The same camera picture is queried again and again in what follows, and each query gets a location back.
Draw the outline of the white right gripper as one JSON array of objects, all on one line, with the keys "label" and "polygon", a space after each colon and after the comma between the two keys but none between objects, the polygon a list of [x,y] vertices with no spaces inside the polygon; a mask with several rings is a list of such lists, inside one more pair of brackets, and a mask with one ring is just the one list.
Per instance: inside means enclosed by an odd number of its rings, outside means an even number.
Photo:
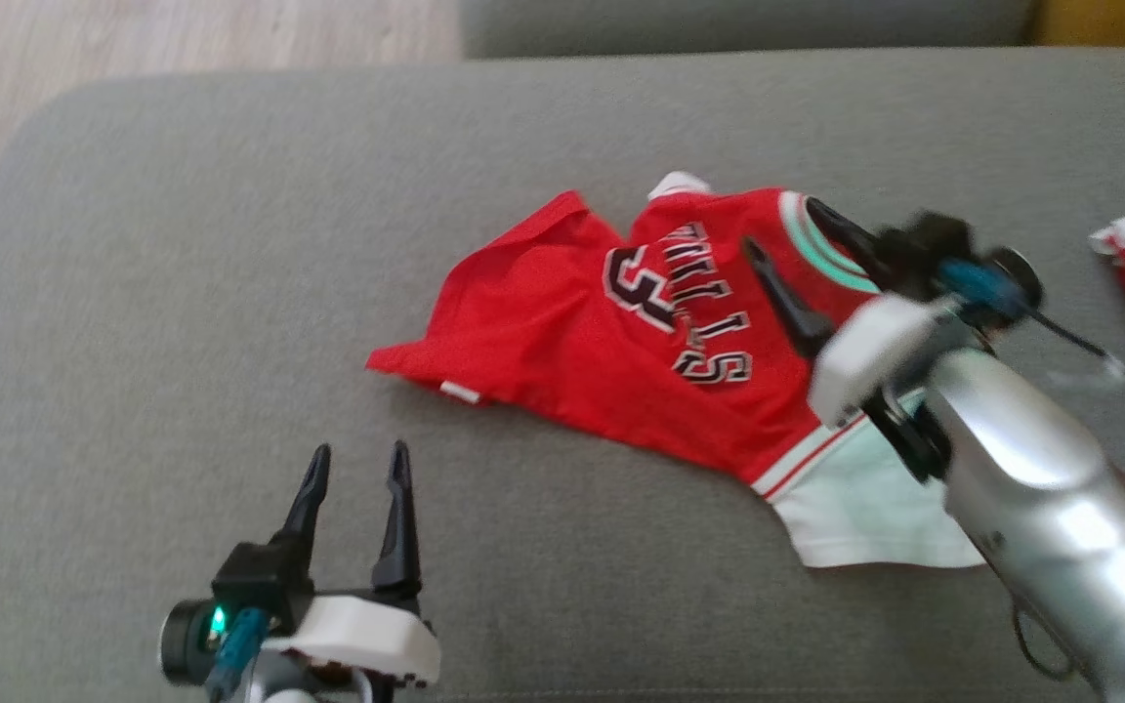
[{"label": "white right gripper", "polygon": [[[867,231],[817,197],[807,197],[807,215],[878,289],[897,289],[896,247],[902,228]],[[827,429],[847,424],[960,310],[960,300],[951,295],[920,301],[883,292],[861,304],[835,333],[830,317],[794,292],[758,240],[745,236],[741,246],[789,343],[798,357],[812,361],[807,402]]]}]

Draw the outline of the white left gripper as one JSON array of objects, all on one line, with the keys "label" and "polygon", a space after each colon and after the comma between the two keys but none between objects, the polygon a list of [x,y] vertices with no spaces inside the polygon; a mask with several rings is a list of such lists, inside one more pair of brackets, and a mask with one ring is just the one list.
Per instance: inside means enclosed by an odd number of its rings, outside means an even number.
[{"label": "white left gripper", "polygon": [[[328,490],[332,449],[321,443],[284,524],[270,538],[309,569],[318,510]],[[371,587],[416,600],[423,589],[410,445],[395,441],[387,479],[390,511]],[[263,609],[183,600],[162,622],[159,668],[177,686],[210,688],[424,688],[440,678],[440,641],[425,620],[361,595],[312,600],[290,636],[273,636]]]}]

